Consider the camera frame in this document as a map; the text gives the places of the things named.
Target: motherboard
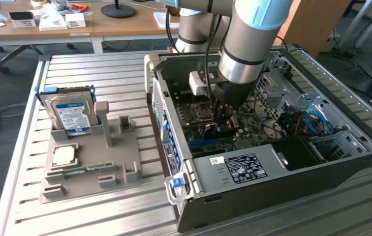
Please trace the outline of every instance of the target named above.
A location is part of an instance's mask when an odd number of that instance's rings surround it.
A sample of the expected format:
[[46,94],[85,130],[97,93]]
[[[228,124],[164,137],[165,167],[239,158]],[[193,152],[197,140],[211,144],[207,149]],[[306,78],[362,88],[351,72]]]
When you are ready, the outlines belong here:
[[252,113],[251,102],[246,102],[238,112],[239,129],[235,135],[223,138],[204,138],[204,129],[213,123],[208,101],[175,104],[176,114],[192,157],[215,155],[259,146],[270,137]]

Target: blue pcie slot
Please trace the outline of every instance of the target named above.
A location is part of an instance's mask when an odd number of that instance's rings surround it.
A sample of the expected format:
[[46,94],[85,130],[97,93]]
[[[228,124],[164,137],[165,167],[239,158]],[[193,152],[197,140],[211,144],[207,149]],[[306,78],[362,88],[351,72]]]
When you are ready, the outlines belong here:
[[207,145],[207,144],[215,144],[219,143],[220,139],[209,139],[209,140],[201,140],[201,141],[192,141],[188,142],[188,147],[196,147],[196,146],[201,146],[201,145]]

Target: hard drive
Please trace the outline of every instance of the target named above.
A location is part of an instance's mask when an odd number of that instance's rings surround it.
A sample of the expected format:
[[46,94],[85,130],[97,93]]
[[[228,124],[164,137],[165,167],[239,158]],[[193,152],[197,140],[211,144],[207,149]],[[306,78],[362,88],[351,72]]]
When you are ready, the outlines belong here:
[[93,87],[36,88],[36,97],[46,111],[54,130],[64,129],[68,136],[89,133],[92,125],[98,124],[93,113]]

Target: blue hard drive label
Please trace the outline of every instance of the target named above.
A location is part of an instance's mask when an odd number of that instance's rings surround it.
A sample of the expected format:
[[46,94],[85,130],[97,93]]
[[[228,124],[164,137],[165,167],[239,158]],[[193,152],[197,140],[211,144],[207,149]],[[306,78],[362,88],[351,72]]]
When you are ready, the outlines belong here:
[[254,153],[224,159],[235,183],[243,183],[267,176]]
[[88,116],[81,112],[82,110],[81,102],[56,105],[56,112],[66,131],[82,134],[89,129]]

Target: wooden desk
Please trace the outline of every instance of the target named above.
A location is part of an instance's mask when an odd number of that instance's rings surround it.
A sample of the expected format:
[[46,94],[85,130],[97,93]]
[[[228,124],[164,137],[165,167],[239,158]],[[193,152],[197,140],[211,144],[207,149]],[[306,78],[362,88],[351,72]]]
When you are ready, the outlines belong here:
[[[93,53],[102,53],[102,41],[165,38],[165,31],[157,28],[153,20],[152,12],[156,10],[129,5],[136,10],[135,16],[113,19],[100,12],[101,6],[111,4],[111,2],[82,2],[81,4],[88,5],[88,10],[93,13],[90,16],[84,16],[86,27],[38,31],[37,27],[14,28],[9,21],[5,22],[4,27],[0,27],[0,46],[90,42]],[[163,7],[161,4],[153,2],[141,2],[140,4],[153,8]],[[30,9],[33,7],[29,0],[0,2],[0,13],[6,18],[9,18],[8,12]]]
[[[93,36],[112,36],[112,35],[140,35],[140,34],[164,34],[165,31],[157,27],[152,13],[157,10],[143,8],[140,6],[131,6],[136,14],[124,19],[113,19],[104,16],[100,12],[102,6],[109,2],[92,2],[92,21],[93,21]],[[161,4],[153,2],[141,2],[140,4],[153,8],[163,8]]]
[[[278,35],[291,44],[298,44],[312,56],[316,56],[327,36],[338,22],[350,0],[294,0],[290,15]],[[102,53],[101,42],[109,40],[135,40],[165,38],[164,30],[157,28],[153,20],[153,9],[129,5],[136,14],[125,19],[113,19],[100,13],[109,2],[84,2],[89,5],[92,16],[85,16],[85,28],[38,31],[37,27],[13,28],[10,22],[0,27],[0,46],[21,44],[48,44],[90,42],[94,53]],[[153,2],[140,4],[153,8],[163,5]],[[25,11],[33,7],[29,0],[0,2],[0,13],[8,17],[10,11]]]
[[[14,0],[0,2],[0,14],[9,19],[8,12],[28,11],[33,7],[29,0]],[[40,31],[38,27],[14,28],[10,21],[5,22],[5,26],[0,27],[0,39],[26,39],[26,38],[61,38],[61,37],[77,37],[92,35],[92,16],[84,16],[86,27]]]

